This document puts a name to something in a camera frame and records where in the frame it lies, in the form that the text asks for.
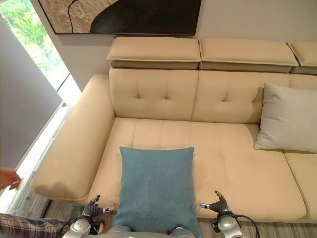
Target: green foliage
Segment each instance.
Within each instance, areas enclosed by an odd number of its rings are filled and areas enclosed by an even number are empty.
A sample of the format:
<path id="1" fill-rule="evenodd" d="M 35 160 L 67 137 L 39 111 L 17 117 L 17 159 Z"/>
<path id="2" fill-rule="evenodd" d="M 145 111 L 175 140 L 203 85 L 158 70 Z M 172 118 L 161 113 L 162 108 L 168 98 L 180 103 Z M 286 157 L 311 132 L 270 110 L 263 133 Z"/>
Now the green foliage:
<path id="1" fill-rule="evenodd" d="M 56 77 L 64 79 L 69 72 L 30 0 L 6 0 L 0 4 L 0 11 L 38 68 L 58 87 Z"/>

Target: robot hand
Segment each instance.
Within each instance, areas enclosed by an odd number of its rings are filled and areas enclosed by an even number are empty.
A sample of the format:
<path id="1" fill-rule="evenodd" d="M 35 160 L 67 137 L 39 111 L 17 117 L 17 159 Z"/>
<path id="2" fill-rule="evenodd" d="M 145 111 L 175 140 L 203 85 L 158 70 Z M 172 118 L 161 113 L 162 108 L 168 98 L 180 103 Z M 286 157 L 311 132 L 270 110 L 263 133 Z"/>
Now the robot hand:
<path id="1" fill-rule="evenodd" d="M 66 232 L 63 238 L 85 238 L 89 235 L 97 235 L 100 222 L 95 218 L 102 213 L 114 210 L 114 207 L 99 207 L 96 202 L 99 201 L 100 195 L 95 196 L 87 206 L 81 216 L 77 217 L 75 222 L 71 224 L 70 230 Z"/>
<path id="2" fill-rule="evenodd" d="M 84 216 L 90 216 L 92 218 L 97 217 L 101 215 L 102 213 L 111 212 L 114 210 L 114 207 L 99 207 L 96 202 L 99 201 L 100 195 L 96 195 L 93 197 L 93 199 L 90 200 L 90 202 L 87 204 L 87 206 L 84 208 L 83 214 Z"/>
<path id="3" fill-rule="evenodd" d="M 245 238 L 242 235 L 240 224 L 238 223 L 238 217 L 244 217 L 249 219 L 256 228 L 256 238 L 260 238 L 258 227 L 254 221 L 244 215 L 235 215 L 228 206 L 225 197 L 219 192 L 215 191 L 219 197 L 218 202 L 213 204 L 200 203 L 201 208 L 210 209 L 218 213 L 217 217 L 211 220 L 211 226 L 216 233 L 221 232 L 224 238 Z"/>

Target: human hand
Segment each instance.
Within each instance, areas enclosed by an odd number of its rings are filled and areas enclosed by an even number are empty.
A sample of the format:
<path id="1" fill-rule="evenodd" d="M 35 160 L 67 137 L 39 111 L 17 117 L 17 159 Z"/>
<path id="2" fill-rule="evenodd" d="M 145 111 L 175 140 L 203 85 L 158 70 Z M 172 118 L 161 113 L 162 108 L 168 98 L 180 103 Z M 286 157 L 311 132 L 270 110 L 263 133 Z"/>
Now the human hand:
<path id="1" fill-rule="evenodd" d="M 9 190 L 18 188 L 21 183 L 21 178 L 16 174 L 14 169 L 0 168 L 0 189 L 11 185 Z"/>

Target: white wall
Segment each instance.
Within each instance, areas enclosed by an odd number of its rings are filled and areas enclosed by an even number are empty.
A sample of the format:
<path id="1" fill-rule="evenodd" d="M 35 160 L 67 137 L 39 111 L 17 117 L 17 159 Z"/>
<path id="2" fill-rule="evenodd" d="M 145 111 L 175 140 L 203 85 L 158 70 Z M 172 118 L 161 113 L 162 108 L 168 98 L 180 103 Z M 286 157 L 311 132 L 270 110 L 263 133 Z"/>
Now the white wall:
<path id="1" fill-rule="evenodd" d="M 94 73 L 108 72 L 113 36 L 55 35 L 38 1 L 31 2 L 80 89 Z M 196 35 L 317 41 L 317 0 L 202 0 Z"/>
<path id="2" fill-rule="evenodd" d="M 14 168 L 61 98 L 0 16 L 1 166 Z"/>
<path id="3" fill-rule="evenodd" d="M 202 0 L 196 35 L 317 41 L 317 0 Z"/>

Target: sofa armrest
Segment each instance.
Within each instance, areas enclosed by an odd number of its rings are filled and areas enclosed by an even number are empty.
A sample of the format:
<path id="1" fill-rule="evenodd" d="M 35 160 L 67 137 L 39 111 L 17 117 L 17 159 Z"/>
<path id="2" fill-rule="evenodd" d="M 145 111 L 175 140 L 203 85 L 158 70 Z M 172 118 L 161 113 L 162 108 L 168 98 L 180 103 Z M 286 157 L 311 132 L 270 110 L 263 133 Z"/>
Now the sofa armrest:
<path id="1" fill-rule="evenodd" d="M 51 199 L 85 199 L 114 118 L 109 77 L 94 75 L 40 165 L 33 191 Z"/>

